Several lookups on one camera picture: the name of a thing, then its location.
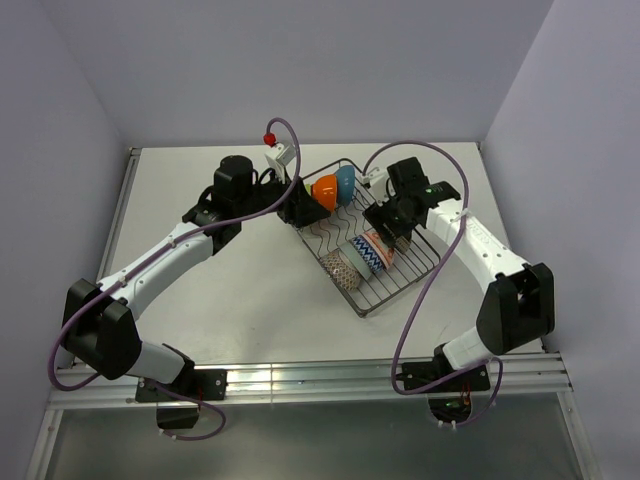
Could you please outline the orange bowl white inside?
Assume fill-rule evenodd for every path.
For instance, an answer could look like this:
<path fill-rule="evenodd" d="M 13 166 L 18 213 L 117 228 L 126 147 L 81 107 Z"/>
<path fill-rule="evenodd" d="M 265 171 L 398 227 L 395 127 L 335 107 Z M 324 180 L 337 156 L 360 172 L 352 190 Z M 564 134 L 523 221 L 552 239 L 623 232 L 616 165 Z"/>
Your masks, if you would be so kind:
<path fill-rule="evenodd" d="M 337 206 L 338 182 L 335 174 L 318 178 L 311 185 L 311 196 L 323 208 L 333 213 Z"/>

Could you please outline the orange patterned bowl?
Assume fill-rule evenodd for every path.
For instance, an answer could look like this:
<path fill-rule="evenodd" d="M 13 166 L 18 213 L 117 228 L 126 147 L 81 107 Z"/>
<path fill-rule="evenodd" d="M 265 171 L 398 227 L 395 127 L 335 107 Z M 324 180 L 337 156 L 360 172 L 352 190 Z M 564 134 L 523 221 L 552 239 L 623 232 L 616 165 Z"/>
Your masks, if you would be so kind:
<path fill-rule="evenodd" d="M 353 237 L 349 243 L 373 274 L 377 274 L 387 268 L 385 258 L 376 246 L 371 235 L 365 233 L 360 234 Z"/>

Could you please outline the orange floral bowl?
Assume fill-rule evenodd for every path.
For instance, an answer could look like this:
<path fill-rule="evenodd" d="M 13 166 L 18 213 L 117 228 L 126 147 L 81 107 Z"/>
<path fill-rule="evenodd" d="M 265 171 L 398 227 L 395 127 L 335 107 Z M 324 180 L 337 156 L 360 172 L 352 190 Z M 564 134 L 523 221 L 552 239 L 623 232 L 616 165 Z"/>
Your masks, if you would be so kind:
<path fill-rule="evenodd" d="M 385 270 L 389 269 L 393 264 L 395 255 L 394 248 L 389 247 L 374 229 L 365 231 L 362 234 L 362 237 L 375 250 L 376 254 L 383 264 L 383 268 Z"/>

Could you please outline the blue ceramic bowl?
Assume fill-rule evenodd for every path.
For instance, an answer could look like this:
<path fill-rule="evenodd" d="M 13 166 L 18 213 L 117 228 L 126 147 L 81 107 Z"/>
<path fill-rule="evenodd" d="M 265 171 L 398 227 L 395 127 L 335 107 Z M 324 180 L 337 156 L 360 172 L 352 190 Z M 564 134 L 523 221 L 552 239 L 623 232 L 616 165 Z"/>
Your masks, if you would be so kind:
<path fill-rule="evenodd" d="M 336 203 L 339 206 L 347 206 L 351 203 L 356 184 L 356 171 L 353 165 L 345 164 L 336 172 L 337 194 Z"/>

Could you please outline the brown patterned bowl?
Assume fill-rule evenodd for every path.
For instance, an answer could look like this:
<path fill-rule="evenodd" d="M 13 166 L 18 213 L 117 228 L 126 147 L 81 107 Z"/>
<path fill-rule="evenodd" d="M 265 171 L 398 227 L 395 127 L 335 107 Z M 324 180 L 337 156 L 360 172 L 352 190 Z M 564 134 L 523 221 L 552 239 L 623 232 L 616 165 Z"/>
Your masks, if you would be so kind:
<path fill-rule="evenodd" d="M 346 291 L 353 291 L 358 288 L 361 276 L 339 249 L 321 257 L 320 264 L 340 288 Z"/>

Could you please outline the olive patterned bowl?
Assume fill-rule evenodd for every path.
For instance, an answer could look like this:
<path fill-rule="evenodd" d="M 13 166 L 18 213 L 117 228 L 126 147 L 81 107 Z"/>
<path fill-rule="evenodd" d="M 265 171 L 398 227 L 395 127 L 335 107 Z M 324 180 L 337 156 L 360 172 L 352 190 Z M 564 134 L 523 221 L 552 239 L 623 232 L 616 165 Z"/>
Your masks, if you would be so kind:
<path fill-rule="evenodd" d="M 406 254 L 412 245 L 412 234 L 398 235 L 394 240 L 394 249 L 401 254 Z"/>

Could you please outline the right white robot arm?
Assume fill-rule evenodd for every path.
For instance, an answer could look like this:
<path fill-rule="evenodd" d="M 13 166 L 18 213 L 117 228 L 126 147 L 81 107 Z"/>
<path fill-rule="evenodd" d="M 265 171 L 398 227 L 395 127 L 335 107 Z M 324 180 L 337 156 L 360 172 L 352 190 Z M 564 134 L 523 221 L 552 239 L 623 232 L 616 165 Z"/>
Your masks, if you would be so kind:
<path fill-rule="evenodd" d="M 475 325 L 439 348 L 435 383 L 452 390 L 467 367 L 503 355 L 554 330 L 554 277 L 543 263 L 531 264 L 499 241 L 448 182 L 432 183 L 417 158 L 398 161 L 363 178 L 375 201 L 364 216 L 393 248 L 408 243 L 416 227 L 431 232 L 456 255 L 481 287 L 484 298 Z"/>

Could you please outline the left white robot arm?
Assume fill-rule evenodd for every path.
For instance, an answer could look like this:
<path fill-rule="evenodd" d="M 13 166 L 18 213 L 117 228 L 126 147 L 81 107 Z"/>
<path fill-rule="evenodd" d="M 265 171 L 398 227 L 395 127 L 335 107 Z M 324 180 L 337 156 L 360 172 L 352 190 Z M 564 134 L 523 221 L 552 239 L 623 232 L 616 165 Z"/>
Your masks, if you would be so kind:
<path fill-rule="evenodd" d="M 212 185 L 161 242 L 117 274 L 70 287 L 59 346 L 108 380 L 140 377 L 172 399 L 187 397 L 195 387 L 194 361 L 167 344 L 142 340 L 137 320 L 183 274 L 219 253 L 244 222 L 276 213 L 302 228 L 329 217 L 313 192 L 298 176 L 273 167 L 258 173 L 240 155 L 223 158 Z"/>

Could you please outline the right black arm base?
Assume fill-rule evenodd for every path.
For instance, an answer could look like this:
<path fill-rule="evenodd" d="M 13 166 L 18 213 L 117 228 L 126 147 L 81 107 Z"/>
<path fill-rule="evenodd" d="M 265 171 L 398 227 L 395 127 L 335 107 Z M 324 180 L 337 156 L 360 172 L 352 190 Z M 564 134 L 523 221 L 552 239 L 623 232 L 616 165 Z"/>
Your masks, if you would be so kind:
<path fill-rule="evenodd" d="M 486 366 L 463 371 L 454 378 L 443 381 L 454 370 L 446 361 L 404 362 L 396 374 L 396 380 L 405 390 L 415 390 L 436 382 L 427 392 L 431 414 L 444 423 L 460 423 L 471 417 L 473 393 L 488 392 L 491 388 Z"/>

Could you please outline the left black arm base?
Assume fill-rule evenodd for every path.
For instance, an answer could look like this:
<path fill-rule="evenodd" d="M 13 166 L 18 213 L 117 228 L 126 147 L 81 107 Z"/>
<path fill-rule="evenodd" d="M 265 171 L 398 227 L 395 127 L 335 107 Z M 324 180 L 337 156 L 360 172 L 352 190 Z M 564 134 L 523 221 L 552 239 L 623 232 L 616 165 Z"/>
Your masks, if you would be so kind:
<path fill-rule="evenodd" d="M 156 405 L 156 424 L 163 432 L 183 436 L 183 431 L 193 429 L 205 414 L 215 413 L 220 423 L 214 432 L 219 433 L 226 426 L 227 418 L 211 401 L 224 400 L 226 388 L 225 369 L 195 369 L 169 384 L 140 379 L 134 401 Z"/>

